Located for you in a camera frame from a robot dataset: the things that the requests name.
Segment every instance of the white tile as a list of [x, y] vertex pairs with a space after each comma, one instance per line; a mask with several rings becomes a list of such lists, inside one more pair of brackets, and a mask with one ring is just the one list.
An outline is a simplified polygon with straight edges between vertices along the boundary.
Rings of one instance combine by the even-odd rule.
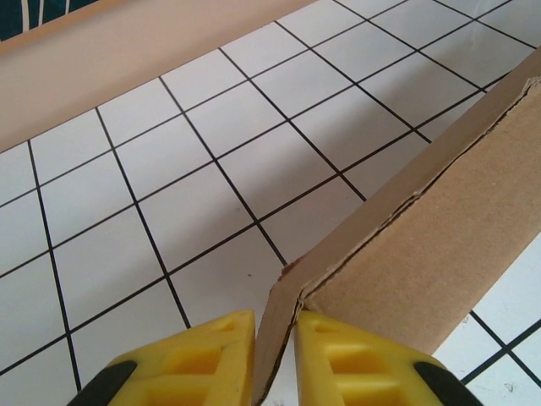
[[26, 143], [0, 154], [0, 205], [34, 189], [36, 182]]
[[504, 356], [467, 388], [487, 406], [533, 406], [541, 399], [541, 389], [508, 356]]
[[257, 227], [225, 243], [171, 279], [192, 325], [252, 309], [259, 325], [281, 262]]
[[162, 75], [183, 109], [191, 108], [244, 80], [220, 51], [186, 63]]
[[310, 46], [363, 21], [332, 0], [319, 0], [280, 19], [280, 24]]
[[312, 52], [265, 72], [254, 82], [288, 117], [351, 84]]
[[434, 141], [483, 96], [484, 93], [479, 92], [477, 95], [470, 97], [458, 106], [425, 124], [419, 129], [419, 132], [431, 141]]
[[0, 378], [3, 404], [59, 406], [76, 394], [66, 340], [52, 345]]
[[374, 19], [374, 22], [420, 48], [470, 19], [432, 0], [410, 0]]
[[233, 41], [222, 49], [248, 76], [290, 58], [306, 49], [277, 24], [268, 24]]
[[355, 81], [413, 52], [412, 48], [371, 24], [361, 24], [315, 50]]
[[293, 122], [338, 169], [408, 130], [404, 123], [357, 88], [344, 91]]
[[539, 0], [513, 0], [485, 15], [481, 21], [538, 47], [541, 45], [539, 15], [541, 15]]
[[515, 68], [532, 48], [473, 22], [424, 52], [481, 87]]
[[428, 144], [410, 134], [346, 172], [346, 177], [367, 199], [395, 176]]
[[522, 252], [475, 306], [477, 314], [506, 343], [541, 318], [541, 234]]
[[99, 108], [114, 145], [180, 113], [158, 79], [124, 93]]
[[365, 80], [362, 87], [413, 126], [476, 90], [419, 54]]
[[0, 243], [0, 275], [47, 249], [36, 192], [0, 208]]
[[215, 165], [204, 167], [140, 206], [168, 270], [251, 223]]
[[111, 149], [96, 110], [60, 124], [30, 143], [41, 184]]
[[70, 326], [163, 274], [135, 208], [55, 249]]
[[72, 335], [81, 384], [119, 355], [184, 330], [171, 290], [158, 283]]
[[500, 4], [502, 4], [506, 0], [482, 0], [482, 1], [479, 1], [479, 0], [477, 1], [439, 0], [439, 1], [440, 3], [446, 4], [449, 7], [453, 7], [455, 10], [465, 13], [471, 17], [478, 17], [479, 15], [484, 14], [495, 7], [498, 7]]
[[0, 370], [64, 334], [51, 257], [0, 279]]
[[282, 122], [282, 115], [245, 83], [187, 113], [215, 156]]
[[293, 262], [314, 248], [362, 203], [336, 178], [262, 224], [286, 261]]
[[462, 379], [499, 350], [498, 343], [467, 315], [436, 350], [434, 357]]
[[184, 116], [120, 146], [117, 153], [138, 199], [210, 160]]
[[111, 152], [46, 184], [41, 193], [53, 245], [133, 202]]
[[513, 349], [513, 353], [515, 353], [537, 377], [541, 377], [540, 348], [541, 330], [537, 330]]
[[297, 372], [295, 370], [295, 347], [292, 336], [281, 358], [280, 368], [263, 406], [298, 406]]
[[361, 14], [365, 19], [374, 17], [376, 14], [387, 10], [403, 0], [338, 0], [356, 13]]
[[334, 174], [289, 124], [225, 156], [221, 164], [257, 217]]

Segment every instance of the white stripe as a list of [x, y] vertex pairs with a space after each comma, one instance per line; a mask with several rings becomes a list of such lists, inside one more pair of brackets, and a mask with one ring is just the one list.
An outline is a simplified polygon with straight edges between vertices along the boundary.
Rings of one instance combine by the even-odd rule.
[[42, 25], [43, 24], [43, 9], [45, 8], [43, 2], [45, 0], [40, 0], [40, 16], [38, 17], [37, 24]]
[[23, 32], [30, 29], [30, 19], [28, 17], [28, 0], [20, 0], [20, 7], [23, 14]]

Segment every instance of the torn cardboard edge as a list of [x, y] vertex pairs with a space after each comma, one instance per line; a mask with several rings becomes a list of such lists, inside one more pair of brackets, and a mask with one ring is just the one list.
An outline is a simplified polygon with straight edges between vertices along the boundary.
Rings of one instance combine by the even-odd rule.
[[[290, 316], [284, 315], [282, 317], [274, 317], [273, 315], [267, 315], [266, 313], [268, 310], [273, 310], [274, 312], [276, 312], [276, 309], [270, 309], [271, 306], [267, 305], [267, 308], [265, 309], [264, 319], [267, 315], [267, 320], [274, 321], [275, 324], [280, 324], [276, 323], [276, 320], [280, 319], [282, 319], [283, 321], [288, 319], [289, 322], [287, 324], [287, 328], [285, 329], [285, 335], [282, 336], [280, 348], [277, 350], [274, 362], [272, 362], [272, 357], [273, 355], [275, 355], [273, 354], [273, 348], [261, 347], [260, 335], [268, 333], [269, 331], [263, 321], [260, 325], [260, 332], [258, 335], [258, 342], [256, 343], [255, 355], [256, 364], [254, 376], [254, 404], [261, 404], [265, 400], [266, 395], [271, 388], [271, 383], [273, 382], [274, 377], [278, 371], [281, 357], [285, 351], [287, 340], [294, 326], [295, 320], [298, 316], [298, 312], [304, 307], [306, 300], [309, 299], [309, 297], [315, 292], [317, 292], [321, 287], [325, 286], [325, 284], [329, 280], [331, 280], [338, 272], [340, 272], [346, 266], [346, 264], [353, 257], [355, 257], [355, 255], [357, 255], [364, 247], [366, 247], [371, 241], [373, 241], [383, 230], [387, 229], [397, 218], [399, 218], [405, 211], [407, 211], [407, 209], [415, 205], [415, 203], [419, 201], [427, 193], [427, 191], [432, 188], [434, 184], [436, 184], [438, 179], [440, 179], [461, 158], [466, 156], [469, 151], [474, 149], [481, 140], [486, 138], [487, 135], [490, 134], [498, 126], [498, 124], [507, 116], [507, 114], [509, 114], [509, 112], [511, 112], [520, 103], [520, 101], [528, 94], [528, 92], [534, 86], [539, 85], [539, 79], [529, 80], [528, 76], [523, 76], [524, 74], [532, 75], [532, 73], [541, 74], [541, 63], [539, 62], [539, 57], [539, 52], [535, 52], [532, 56], [527, 58], [527, 60], [523, 64], [521, 64], [519, 68], [516, 69], [516, 72], [514, 74], [510, 74], [508, 78], [502, 80], [502, 82], [490, 92], [490, 94], [499, 95], [498, 92], [500, 90], [498, 89], [500, 88], [503, 89], [503, 92], [508, 91], [512, 93], [514, 91], [514, 88], [518, 85], [517, 81], [521, 81], [522, 91], [520, 91], [519, 96], [515, 96], [514, 101], [511, 98], [511, 105], [509, 105], [509, 102], [507, 102], [506, 108], [502, 107], [503, 111], [500, 110], [501, 112], [499, 113], [499, 115], [495, 116], [495, 119], [492, 119], [491, 122], [488, 123], [487, 127], [484, 127], [484, 130], [482, 132], [479, 132], [479, 135], [476, 138], [472, 139], [467, 145], [465, 145], [464, 148], [462, 148], [461, 152], [455, 155], [449, 161], [449, 163], [444, 165], [443, 168], [439, 170], [439, 172], [437, 172], [437, 174], [435, 174], [435, 176], [432, 177], [428, 182], [426, 182], [422, 188], [416, 190], [415, 193], [411, 194], [408, 198], [398, 204], [396, 209], [377, 228], [375, 228], [371, 234], [367, 235], [366, 238], [356, 244], [353, 249], [349, 250], [348, 253], [344, 255], [338, 262], [334, 262], [334, 265], [326, 267], [324, 272], [316, 274], [315, 277], [311, 277], [308, 281], [303, 281], [303, 279], [306, 279], [306, 276], [308, 276], [307, 272], [304, 272], [303, 275], [300, 276], [296, 275], [296, 272], [294, 271], [294, 269], [296, 269], [296, 266], [289, 266], [287, 269], [284, 270], [281, 276], [281, 283], [277, 283], [271, 290], [269, 302], [271, 302], [271, 297], [274, 294], [274, 299], [279, 299], [282, 303], [287, 304], [287, 306], [283, 305], [281, 309], [286, 311]], [[451, 126], [451, 129], [448, 129], [446, 133], [452, 133], [452, 127], [454, 126]], [[310, 257], [311, 252], [312, 251], [310, 251], [303, 258]], [[298, 266], [298, 262], [302, 261], [300, 259], [295, 261], [295, 265]], [[283, 282], [289, 283], [290, 286], [286, 286]], [[291, 301], [292, 296], [296, 298], [293, 301], [294, 303], [292, 303]], [[278, 325], [275, 327], [277, 330], [283, 331], [282, 326]], [[272, 364], [270, 374], [268, 370], [265, 370], [265, 364]]]
[[[386, 228], [388, 228], [392, 223], [404, 213], [409, 207], [413, 206], [419, 199], [421, 199], [458, 160], [463, 158], [469, 151], [471, 151], [473, 148], [475, 148], [476, 145], [479, 144], [487, 135], [489, 135], [495, 128], [498, 126], [498, 124], [516, 107], [520, 104], [522, 99], [526, 97], [529, 93], [529, 91], [535, 87], [541, 85], [541, 77], [539, 78], [531, 78], [527, 80], [527, 83], [524, 85], [524, 89], [522, 90], [521, 95], [509, 106], [507, 110], [505, 110], [499, 117], [496, 119], [496, 121], [484, 132], [482, 133], [475, 141], [473, 141], [460, 155], [458, 155], [455, 159], [451, 161], [444, 169], [441, 170], [440, 173], [438, 173], [422, 190], [417, 192], [416, 194], [412, 195], [409, 199], [405, 200], [400, 206], [395, 210], [394, 213], [392, 213], [387, 220], [383, 224], [381, 224], [380, 227], [378, 227], [374, 233], [370, 236], [368, 236], [364, 241], [359, 243], [359, 245], [352, 250], [350, 254], [347, 255], [346, 258], [343, 259], [339, 264], [335, 265], [329, 271], [323, 275], [323, 277], [320, 280], [317, 281], [310, 281], [306, 284], [304, 288], [301, 290], [301, 294], [298, 298], [298, 308], [299, 311], [304, 307], [304, 300], [306, 300], [311, 294], [313, 294], [315, 291], [317, 291], [319, 288], [325, 285], [329, 279], [331, 279], [336, 273], [338, 273], [347, 263], [356, 255], [359, 253], [360, 250], [362, 250], [365, 246], [370, 244], [372, 240], [374, 240], [380, 233], [382, 233]], [[297, 320], [298, 311], [296, 311], [296, 314], [293, 318], [293, 323], [295, 320]]]
[[313, 1], [101, 0], [0, 43], [0, 152]]

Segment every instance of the cardboard flap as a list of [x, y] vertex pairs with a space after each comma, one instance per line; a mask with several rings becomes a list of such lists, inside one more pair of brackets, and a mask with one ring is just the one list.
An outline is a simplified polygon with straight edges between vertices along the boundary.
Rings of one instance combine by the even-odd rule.
[[[318, 287], [330, 283], [334, 277], [340, 275], [342, 268], [355, 256], [360, 247], [379, 231], [385, 229], [386, 225], [403, 216], [407, 212], [405, 209], [408, 209], [424, 192], [427, 185], [449, 167], [459, 155], [478, 140], [508, 110], [509, 106], [521, 95], [527, 80], [540, 74], [541, 50], [537, 50], [509, 73], [486, 97], [478, 101], [450, 126], [436, 142], [418, 155], [338, 228], [317, 244], [298, 262], [291, 272], [276, 284], [276, 287], [278, 285], [288, 285], [289, 289], [281, 287], [281, 291], [284, 294], [291, 294], [292, 297], [283, 298], [271, 294], [265, 308], [256, 341], [254, 404], [261, 404], [265, 399], [280, 364], [281, 353], [285, 348], [288, 333], [292, 328], [291, 325], [283, 326], [282, 323], [286, 320], [294, 323], [299, 306], [305, 304], [308, 305], [307, 307], [322, 311], [324, 314], [327, 314], [328, 310], [331, 312], [329, 315], [344, 320], [340, 315], [343, 308], [327, 307], [327, 301], [332, 301], [331, 296], [333, 296], [337, 298], [335, 300], [337, 303], [343, 300], [344, 306], [351, 309], [357, 305], [355, 298], [358, 299], [362, 293], [358, 292], [357, 296], [351, 294], [341, 297], [342, 291], [338, 288], [332, 293], [331, 290], [325, 293], [324, 289], [321, 289], [321, 292], [317, 290]], [[521, 249], [531, 239], [529, 235], [525, 235], [520, 240], [522, 242], [517, 245], [516, 250]], [[385, 256], [384, 253], [389, 248], [386, 248], [386, 245], [379, 247], [381, 253], [383, 253], [382, 255]], [[356, 275], [357, 271], [353, 269], [358, 270], [358, 267], [350, 268], [349, 277], [353, 280], [359, 279], [360, 276]], [[394, 269], [392, 272], [399, 272], [399, 269]], [[456, 315], [463, 315], [464, 309], [468, 306], [471, 308], [473, 301], [479, 299], [479, 292], [484, 293], [489, 285], [495, 282], [497, 278], [495, 274], [487, 276], [484, 280], [480, 277], [477, 284], [478, 294], [472, 294], [472, 299], [470, 299], [468, 305], [447, 310], [441, 307], [445, 304], [430, 306], [433, 311], [432, 315], [438, 313], [438, 311], [444, 318], [447, 313], [454, 315], [451, 317], [453, 321], [448, 320], [446, 324], [439, 324], [437, 326], [438, 331], [436, 331], [436, 327], [433, 329], [431, 332], [433, 338], [430, 339], [430, 342], [433, 343], [432, 346], [434, 346], [435, 342], [441, 342], [456, 325], [454, 322]], [[392, 275], [393, 273], [380, 274], [380, 279], [374, 276], [374, 280], [383, 287], [393, 278]], [[341, 282], [336, 285], [344, 286], [344, 284], [350, 282], [351, 280], [347, 280], [346, 276], [344, 276]], [[449, 284], [449, 289], [460, 288], [459, 280], [453, 280], [452, 282], [454, 284]], [[434, 286], [436, 290], [434, 290], [433, 294], [436, 293], [437, 289], [441, 288], [445, 288], [445, 281]], [[377, 318], [378, 315], [395, 313], [396, 305], [392, 301], [388, 301], [380, 307], [376, 305], [365, 306], [363, 311], [372, 313], [374, 318]], [[348, 316], [347, 318], [348, 322], [351, 322], [352, 317]], [[382, 316], [381, 323], [376, 330], [379, 332], [394, 330], [394, 326], [389, 325], [384, 319], [385, 317]], [[423, 344], [419, 345], [415, 340], [412, 342], [402, 340], [402, 342], [408, 345], [417, 344], [418, 347], [424, 346]]]
[[540, 118], [537, 80], [307, 307], [434, 352], [541, 231]]

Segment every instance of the corrugated cardboard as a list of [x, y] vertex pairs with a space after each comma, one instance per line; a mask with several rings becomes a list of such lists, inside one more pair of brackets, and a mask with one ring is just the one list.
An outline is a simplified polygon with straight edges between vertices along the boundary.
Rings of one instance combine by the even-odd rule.
[[541, 50], [288, 269], [260, 324], [254, 403], [303, 307], [431, 354], [541, 231], [539, 75]]
[[101, 0], [0, 43], [0, 151], [313, 1]]

